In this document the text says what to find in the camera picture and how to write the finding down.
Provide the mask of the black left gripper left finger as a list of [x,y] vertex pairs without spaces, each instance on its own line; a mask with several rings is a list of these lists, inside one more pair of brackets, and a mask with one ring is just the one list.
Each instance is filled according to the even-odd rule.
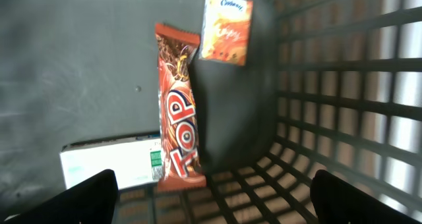
[[5,220],[8,224],[111,224],[118,197],[115,173],[106,169],[35,208]]

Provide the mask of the orange small snack packet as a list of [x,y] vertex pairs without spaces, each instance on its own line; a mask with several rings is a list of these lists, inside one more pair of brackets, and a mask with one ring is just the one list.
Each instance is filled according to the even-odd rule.
[[199,57],[245,65],[252,13],[251,0],[205,0]]

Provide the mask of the white green box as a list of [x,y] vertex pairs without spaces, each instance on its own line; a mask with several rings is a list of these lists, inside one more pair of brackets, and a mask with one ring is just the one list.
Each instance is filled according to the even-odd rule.
[[69,144],[59,157],[68,189],[106,169],[120,190],[158,182],[164,173],[158,134]]

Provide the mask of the red Top chocolate bar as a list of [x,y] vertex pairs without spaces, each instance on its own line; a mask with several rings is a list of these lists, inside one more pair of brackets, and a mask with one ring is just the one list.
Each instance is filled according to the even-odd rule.
[[166,24],[155,25],[158,44],[158,97],[164,174],[158,192],[203,187],[196,103],[189,66],[200,36]]

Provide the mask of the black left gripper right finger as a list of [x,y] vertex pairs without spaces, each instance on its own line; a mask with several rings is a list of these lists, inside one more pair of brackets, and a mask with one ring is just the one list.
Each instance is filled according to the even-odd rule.
[[310,196],[323,224],[421,224],[322,169],[312,179]]

